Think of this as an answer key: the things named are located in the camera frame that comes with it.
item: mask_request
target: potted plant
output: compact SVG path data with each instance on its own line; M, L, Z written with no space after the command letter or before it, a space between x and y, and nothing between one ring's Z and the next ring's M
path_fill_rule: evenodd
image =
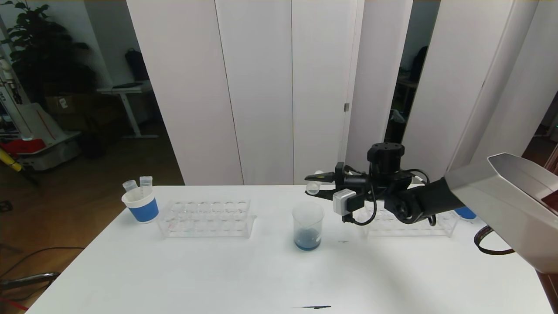
M6 1L21 9L16 25L8 28L12 68L32 102L44 103L45 96L59 93L87 93L95 88L95 72L78 60L79 51L89 50L74 42L67 30L52 21L44 4L31 9L27 2Z

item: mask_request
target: test tube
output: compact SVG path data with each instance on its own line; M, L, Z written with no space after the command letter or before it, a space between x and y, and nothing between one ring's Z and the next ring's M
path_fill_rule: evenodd
M316 171L314 174L324 173L323 171ZM320 191L321 182L317 181L308 181L306 185L306 191L310 195L316 195Z
M145 175L139 178L139 186L141 187L142 197L151 194L151 187L153 186L153 177L150 175Z
M138 184L136 183L136 180L129 180L122 183L122 186L124 187L126 192L130 192L135 188L137 188ZM134 192L130 192L130 197L132 198L130 199L130 201L137 201L138 199L140 199L141 195L139 195L138 191L134 191Z

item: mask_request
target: blue liquid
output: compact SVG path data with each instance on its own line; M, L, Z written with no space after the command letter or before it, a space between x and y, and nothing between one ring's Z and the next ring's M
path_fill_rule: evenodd
M295 245L303 251L312 251L320 243L321 236L316 229L301 229L295 235Z

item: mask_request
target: white table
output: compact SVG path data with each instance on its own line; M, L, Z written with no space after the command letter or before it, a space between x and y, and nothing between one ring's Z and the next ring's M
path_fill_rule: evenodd
M158 137L157 135L142 135L140 131L140 127L134 117L134 112L132 111L132 107L130 106L130 101L128 100L127 94L142 94L145 92L150 92L153 90L151 86L151 82L149 80L142 81L141 85L134 86L134 87L125 87L125 88L98 88L97 92L101 94L108 94L114 95L117 94L120 99L122 100L122 104L124 105L124 109L126 109L126 115L128 116L128 120L130 121L130 125L132 125L132 129L134 130L133 136L126 136L132 138L154 138Z
M156 223L139 224L125 210L28 313L551 313L535 271L517 254L489 256L474 246L481 223L460 221L452 238L364 240L331 202L303 191L155 187L160 208L170 199L251 198L251 238L164 239ZM292 243L291 209L304 200L326 209L312 252ZM483 245L505 247L496 235Z

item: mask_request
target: glass beaker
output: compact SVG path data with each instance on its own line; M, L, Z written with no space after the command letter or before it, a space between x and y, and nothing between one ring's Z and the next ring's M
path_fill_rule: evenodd
M321 222L324 209L312 202L299 203L292 210L295 245L304 251L312 251L321 243Z

